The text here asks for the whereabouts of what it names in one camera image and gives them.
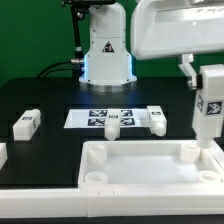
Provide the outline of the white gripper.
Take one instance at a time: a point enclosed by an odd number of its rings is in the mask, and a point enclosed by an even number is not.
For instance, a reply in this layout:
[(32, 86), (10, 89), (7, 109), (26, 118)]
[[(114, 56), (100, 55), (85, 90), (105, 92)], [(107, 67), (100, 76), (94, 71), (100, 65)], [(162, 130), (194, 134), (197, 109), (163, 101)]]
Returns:
[(194, 55), (224, 50), (224, 0), (139, 0), (131, 19), (136, 59), (180, 56), (190, 90), (202, 88)]

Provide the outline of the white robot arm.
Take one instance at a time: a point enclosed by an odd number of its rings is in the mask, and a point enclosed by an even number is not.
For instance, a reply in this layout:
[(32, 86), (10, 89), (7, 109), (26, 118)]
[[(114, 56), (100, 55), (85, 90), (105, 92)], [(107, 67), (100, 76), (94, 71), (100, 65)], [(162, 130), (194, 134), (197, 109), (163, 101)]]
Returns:
[(193, 56), (224, 50), (224, 0), (136, 0), (126, 26), (118, 3), (90, 8), (90, 49), (79, 81), (99, 91), (132, 84), (131, 62), (180, 56), (189, 86), (199, 86)]

